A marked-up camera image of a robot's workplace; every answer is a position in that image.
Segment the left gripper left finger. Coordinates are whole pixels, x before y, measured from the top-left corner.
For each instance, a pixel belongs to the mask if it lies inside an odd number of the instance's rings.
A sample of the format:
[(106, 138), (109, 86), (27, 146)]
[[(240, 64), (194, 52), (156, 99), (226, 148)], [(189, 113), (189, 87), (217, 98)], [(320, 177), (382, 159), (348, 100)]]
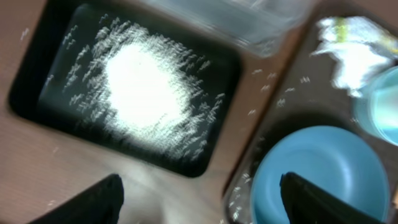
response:
[(29, 224), (117, 224), (123, 203), (122, 178), (111, 174)]

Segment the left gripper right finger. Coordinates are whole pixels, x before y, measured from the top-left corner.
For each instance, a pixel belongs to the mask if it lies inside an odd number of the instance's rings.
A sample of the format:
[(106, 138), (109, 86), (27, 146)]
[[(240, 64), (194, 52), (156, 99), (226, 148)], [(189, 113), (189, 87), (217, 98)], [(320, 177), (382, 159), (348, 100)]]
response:
[(294, 172), (281, 176), (280, 194), (291, 224), (383, 224)]

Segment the dark blue plate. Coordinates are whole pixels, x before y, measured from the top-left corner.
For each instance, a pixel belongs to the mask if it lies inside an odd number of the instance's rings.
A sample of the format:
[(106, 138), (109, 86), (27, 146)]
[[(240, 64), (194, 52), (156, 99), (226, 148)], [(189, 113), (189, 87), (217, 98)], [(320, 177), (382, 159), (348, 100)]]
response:
[(264, 156), (251, 187), (253, 223), (288, 223), (280, 179), (295, 172), (348, 205), (387, 219), (390, 188), (386, 170), (359, 136), (334, 126), (312, 126), (281, 139)]

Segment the pile of white rice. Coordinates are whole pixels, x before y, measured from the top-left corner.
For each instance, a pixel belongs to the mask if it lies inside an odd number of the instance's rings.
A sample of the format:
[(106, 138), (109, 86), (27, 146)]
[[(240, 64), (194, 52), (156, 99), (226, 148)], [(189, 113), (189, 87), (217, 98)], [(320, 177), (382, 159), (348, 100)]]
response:
[(195, 161), (224, 98), (205, 88), (213, 65), (181, 42), (105, 14), (92, 43), (78, 48), (67, 69), (51, 69), (39, 103), (70, 116), (78, 128), (98, 125), (129, 150)]

